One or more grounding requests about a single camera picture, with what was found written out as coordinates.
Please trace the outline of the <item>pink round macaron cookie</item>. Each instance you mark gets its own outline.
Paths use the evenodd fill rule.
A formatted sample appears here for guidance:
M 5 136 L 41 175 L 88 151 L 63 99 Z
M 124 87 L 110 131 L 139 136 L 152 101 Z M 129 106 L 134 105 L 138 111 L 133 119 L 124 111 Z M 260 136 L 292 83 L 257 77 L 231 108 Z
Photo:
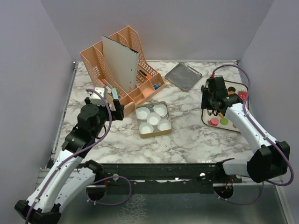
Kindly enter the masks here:
M 219 122 L 220 121 L 218 118 L 212 118 L 212 119 L 210 119 L 209 124 L 212 126 L 218 126 Z

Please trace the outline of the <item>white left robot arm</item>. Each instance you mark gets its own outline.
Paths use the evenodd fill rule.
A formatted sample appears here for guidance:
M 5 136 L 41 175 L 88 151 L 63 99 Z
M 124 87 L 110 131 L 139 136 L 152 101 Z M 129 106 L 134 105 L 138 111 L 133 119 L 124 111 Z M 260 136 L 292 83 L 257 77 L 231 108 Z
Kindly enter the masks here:
M 98 135 L 105 124 L 124 118 L 124 106 L 117 99 L 113 100 L 114 110 L 106 101 L 98 104 L 86 98 L 85 102 L 77 116 L 77 124 L 65 137 L 62 149 L 46 177 L 32 195 L 26 200 L 19 200 L 14 207 L 27 224 L 58 223 L 66 205 L 83 188 L 106 179 L 103 166 L 89 160 L 76 177 L 68 180 L 89 151 L 103 140 Z

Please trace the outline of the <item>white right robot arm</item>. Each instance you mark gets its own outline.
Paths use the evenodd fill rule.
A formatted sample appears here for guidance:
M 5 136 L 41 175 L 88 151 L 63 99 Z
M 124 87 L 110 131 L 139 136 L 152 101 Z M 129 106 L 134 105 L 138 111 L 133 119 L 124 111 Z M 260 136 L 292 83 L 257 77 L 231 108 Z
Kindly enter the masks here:
M 229 159 L 215 170 L 215 179 L 226 182 L 232 175 L 251 178 L 260 183 L 284 175 L 288 169 L 290 146 L 277 141 L 250 114 L 245 102 L 229 94 L 223 77 L 209 78 L 202 88 L 203 109 L 221 113 L 231 121 L 248 142 L 253 156 L 248 161 Z

